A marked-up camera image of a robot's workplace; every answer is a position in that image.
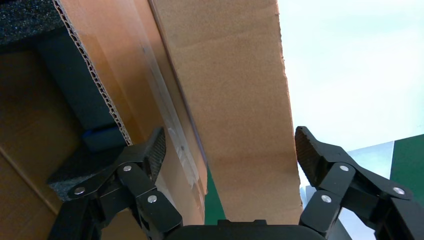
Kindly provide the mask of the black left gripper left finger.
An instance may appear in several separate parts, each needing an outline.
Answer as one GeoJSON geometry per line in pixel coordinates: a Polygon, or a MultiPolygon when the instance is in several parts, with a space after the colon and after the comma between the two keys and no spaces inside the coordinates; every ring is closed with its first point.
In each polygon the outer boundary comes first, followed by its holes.
{"type": "Polygon", "coordinates": [[[99,152],[79,148],[47,180],[62,200],[49,239],[99,240],[123,210],[149,240],[181,228],[182,216],[156,186],[166,150],[162,127],[144,143],[99,152]]]}

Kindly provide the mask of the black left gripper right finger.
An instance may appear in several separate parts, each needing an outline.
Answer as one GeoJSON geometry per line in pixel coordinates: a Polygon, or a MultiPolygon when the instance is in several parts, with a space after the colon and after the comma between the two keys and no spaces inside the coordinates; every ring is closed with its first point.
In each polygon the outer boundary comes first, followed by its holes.
{"type": "Polygon", "coordinates": [[[315,188],[299,218],[327,239],[342,209],[378,240],[421,240],[424,209],[407,187],[361,167],[343,148],[317,140],[305,126],[294,134],[297,162],[315,188]]]}

